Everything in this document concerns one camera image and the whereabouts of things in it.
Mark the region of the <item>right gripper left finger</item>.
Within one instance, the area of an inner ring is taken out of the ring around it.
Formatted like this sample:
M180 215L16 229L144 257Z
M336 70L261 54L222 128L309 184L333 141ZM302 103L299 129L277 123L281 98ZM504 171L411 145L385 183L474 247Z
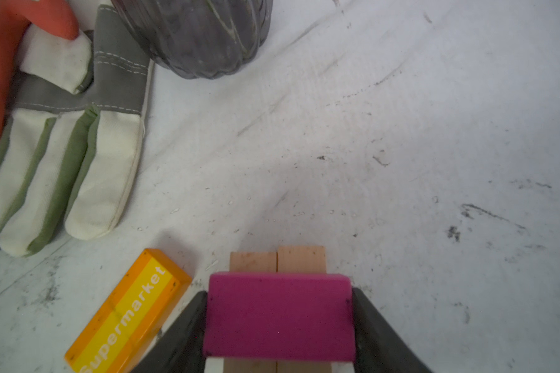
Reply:
M198 292L132 373L205 371L202 348L207 299L207 292Z

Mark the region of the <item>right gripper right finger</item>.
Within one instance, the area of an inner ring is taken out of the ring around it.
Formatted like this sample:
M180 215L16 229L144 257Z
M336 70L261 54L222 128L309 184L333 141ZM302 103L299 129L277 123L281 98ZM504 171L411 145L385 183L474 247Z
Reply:
M352 290L356 373L431 373L359 288Z

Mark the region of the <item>magenta block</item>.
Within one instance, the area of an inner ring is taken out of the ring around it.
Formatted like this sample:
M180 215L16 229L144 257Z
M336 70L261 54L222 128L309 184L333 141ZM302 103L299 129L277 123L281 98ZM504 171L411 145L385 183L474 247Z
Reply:
M209 280L203 352L353 362L351 281L340 274L215 273Z

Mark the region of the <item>orange supermarket block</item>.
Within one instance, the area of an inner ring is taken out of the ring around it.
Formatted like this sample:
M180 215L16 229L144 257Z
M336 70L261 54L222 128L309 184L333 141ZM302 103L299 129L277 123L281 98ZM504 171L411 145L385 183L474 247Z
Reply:
M70 368L130 372L191 282L162 250L143 250L66 352Z

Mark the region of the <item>green white work glove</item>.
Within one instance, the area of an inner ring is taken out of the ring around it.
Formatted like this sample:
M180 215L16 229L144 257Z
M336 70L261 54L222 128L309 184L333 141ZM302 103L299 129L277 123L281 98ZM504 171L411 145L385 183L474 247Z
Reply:
M66 1L75 40L31 24L0 137L0 250L30 256L58 228L83 240L118 223L135 180L152 62L109 1Z

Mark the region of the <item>dark ribbed glass vase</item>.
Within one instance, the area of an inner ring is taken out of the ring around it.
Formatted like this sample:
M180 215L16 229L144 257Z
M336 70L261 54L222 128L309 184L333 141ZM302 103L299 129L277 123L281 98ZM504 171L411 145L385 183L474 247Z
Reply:
M217 79L251 62L266 41L272 0L114 1L155 63L184 79Z

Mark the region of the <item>orange white work glove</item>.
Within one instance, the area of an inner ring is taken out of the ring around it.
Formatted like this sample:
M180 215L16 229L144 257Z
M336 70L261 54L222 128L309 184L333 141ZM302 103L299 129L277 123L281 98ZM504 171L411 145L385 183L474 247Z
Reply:
M65 40L75 40L79 36L78 20L66 1L0 0L0 137L16 54L31 24Z

